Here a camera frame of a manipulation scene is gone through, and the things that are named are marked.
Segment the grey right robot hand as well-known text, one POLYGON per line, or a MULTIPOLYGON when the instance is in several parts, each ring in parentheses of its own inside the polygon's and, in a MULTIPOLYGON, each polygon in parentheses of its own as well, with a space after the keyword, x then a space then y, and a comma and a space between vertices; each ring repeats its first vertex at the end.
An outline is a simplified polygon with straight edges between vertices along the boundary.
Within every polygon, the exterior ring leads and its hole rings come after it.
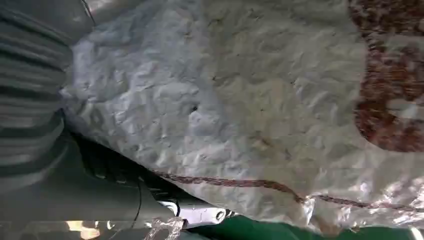
POLYGON ((0 219, 4 222, 106 221, 181 217, 216 225, 229 214, 151 170, 69 132, 55 115, 32 127, 0 129, 0 219))

